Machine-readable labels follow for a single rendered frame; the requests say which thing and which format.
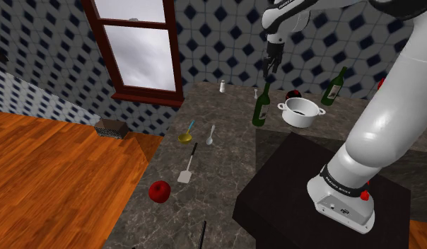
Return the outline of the green wine bottle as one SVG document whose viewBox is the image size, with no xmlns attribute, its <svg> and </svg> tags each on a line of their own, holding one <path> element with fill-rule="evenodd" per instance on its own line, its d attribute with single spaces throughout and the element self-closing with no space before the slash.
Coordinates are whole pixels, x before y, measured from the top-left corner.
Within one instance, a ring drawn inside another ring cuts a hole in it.
<svg viewBox="0 0 427 249">
<path fill-rule="evenodd" d="M 341 87 L 344 84 L 344 74 L 346 73 L 347 67 L 344 66 L 339 75 L 332 79 L 327 87 L 327 90 L 325 91 L 324 95 L 321 99 L 321 104 L 330 106 L 333 104 L 335 98 L 337 97 L 339 91 L 341 90 Z"/>
<path fill-rule="evenodd" d="M 252 124 L 256 127 L 262 127 L 267 118 L 270 106 L 269 88 L 270 83 L 265 83 L 263 93 L 257 99 L 252 118 Z"/>
</svg>

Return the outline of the black robot stand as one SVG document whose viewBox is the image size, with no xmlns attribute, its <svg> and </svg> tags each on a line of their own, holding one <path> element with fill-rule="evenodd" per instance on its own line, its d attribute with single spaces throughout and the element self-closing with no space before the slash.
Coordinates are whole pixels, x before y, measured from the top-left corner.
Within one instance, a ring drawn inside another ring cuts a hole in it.
<svg viewBox="0 0 427 249">
<path fill-rule="evenodd" d="M 233 219 L 255 238 L 256 249 L 409 249 L 411 192 L 381 175 L 370 180 L 369 233 L 316 211 L 307 183 L 333 155 L 298 134 L 285 137 L 236 199 Z"/>
</svg>

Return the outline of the red apple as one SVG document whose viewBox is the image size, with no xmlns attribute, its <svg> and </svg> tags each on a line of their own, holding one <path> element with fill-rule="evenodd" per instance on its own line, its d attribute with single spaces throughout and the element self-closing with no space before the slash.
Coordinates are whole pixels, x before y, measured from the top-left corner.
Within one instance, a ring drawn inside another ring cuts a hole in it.
<svg viewBox="0 0 427 249">
<path fill-rule="evenodd" d="M 148 196 L 156 203 L 164 203 L 171 193 L 170 185 L 163 180 L 154 182 L 148 190 Z"/>
</svg>

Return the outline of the brown box with mesh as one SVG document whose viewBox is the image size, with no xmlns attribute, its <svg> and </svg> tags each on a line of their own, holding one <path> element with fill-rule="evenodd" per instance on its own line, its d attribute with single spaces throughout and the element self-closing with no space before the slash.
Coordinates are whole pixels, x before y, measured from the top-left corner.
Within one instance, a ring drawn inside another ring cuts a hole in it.
<svg viewBox="0 0 427 249">
<path fill-rule="evenodd" d="M 118 120 L 101 119 L 94 125 L 94 128 L 101 137 L 123 139 L 129 133 L 126 122 Z"/>
</svg>

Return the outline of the thin black rod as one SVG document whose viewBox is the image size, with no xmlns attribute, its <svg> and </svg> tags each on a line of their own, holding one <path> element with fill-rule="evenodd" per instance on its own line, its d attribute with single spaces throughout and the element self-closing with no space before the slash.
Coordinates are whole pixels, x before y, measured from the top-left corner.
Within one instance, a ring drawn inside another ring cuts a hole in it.
<svg viewBox="0 0 427 249">
<path fill-rule="evenodd" d="M 207 222 L 204 220 L 202 222 L 201 233 L 200 233 L 200 237 L 199 237 L 199 242 L 198 242 L 197 249 L 202 249 L 203 242 L 204 242 L 205 231 L 206 231 L 206 224 L 207 224 Z"/>
</svg>

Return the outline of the window with red-brown frame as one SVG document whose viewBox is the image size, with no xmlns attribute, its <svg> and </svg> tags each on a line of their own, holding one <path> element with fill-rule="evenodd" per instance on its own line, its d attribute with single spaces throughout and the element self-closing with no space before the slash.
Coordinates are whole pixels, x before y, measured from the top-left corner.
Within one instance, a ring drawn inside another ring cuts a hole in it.
<svg viewBox="0 0 427 249">
<path fill-rule="evenodd" d="M 81 0 L 115 88 L 112 98 L 184 101 L 173 0 Z"/>
</svg>

